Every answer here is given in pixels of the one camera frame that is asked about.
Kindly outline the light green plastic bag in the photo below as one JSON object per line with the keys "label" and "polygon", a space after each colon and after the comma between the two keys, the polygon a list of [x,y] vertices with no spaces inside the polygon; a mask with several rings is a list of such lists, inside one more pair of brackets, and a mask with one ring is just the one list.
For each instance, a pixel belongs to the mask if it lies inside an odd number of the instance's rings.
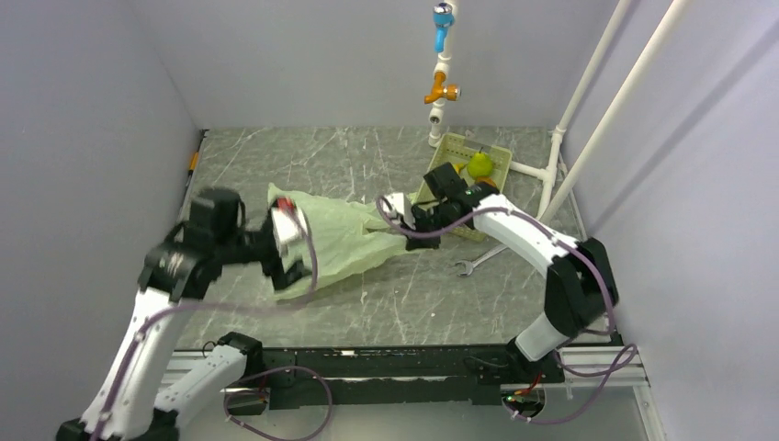
{"label": "light green plastic bag", "polygon": [[291,198],[311,222],[318,263],[316,288],[326,288],[408,253],[406,239],[393,233],[373,204],[314,196],[269,184],[267,198],[272,201],[278,197]]}

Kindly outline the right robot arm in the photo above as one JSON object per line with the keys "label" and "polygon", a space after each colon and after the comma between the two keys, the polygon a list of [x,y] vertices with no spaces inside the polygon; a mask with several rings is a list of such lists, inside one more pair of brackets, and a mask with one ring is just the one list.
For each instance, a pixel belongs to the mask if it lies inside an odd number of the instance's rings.
{"label": "right robot arm", "polygon": [[488,182],[468,183],[452,164],[424,176],[433,201],[427,208],[403,193],[378,201],[380,212],[407,238],[407,247],[435,249],[441,236],[465,226],[483,232],[529,263],[546,281],[544,308],[509,344],[506,368],[528,381],[542,358],[580,334],[593,332],[599,317],[612,319],[618,303],[615,279],[604,245],[578,240],[542,224]]}

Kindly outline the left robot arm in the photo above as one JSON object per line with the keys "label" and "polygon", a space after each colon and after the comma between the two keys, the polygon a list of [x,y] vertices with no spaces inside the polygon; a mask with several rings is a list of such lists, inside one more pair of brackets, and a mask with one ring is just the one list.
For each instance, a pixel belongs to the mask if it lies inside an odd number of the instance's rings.
{"label": "left robot arm", "polygon": [[257,263],[273,287],[283,290],[310,274],[300,260],[283,262],[292,244],[309,239],[305,214],[291,198],[275,198],[260,228],[251,230],[236,191],[200,191],[188,218],[145,256],[112,366],[90,405],[62,423],[56,438],[176,440],[219,391],[235,382],[255,384],[266,367],[262,343],[236,332],[222,336],[171,386],[162,380],[179,336],[224,267]]}

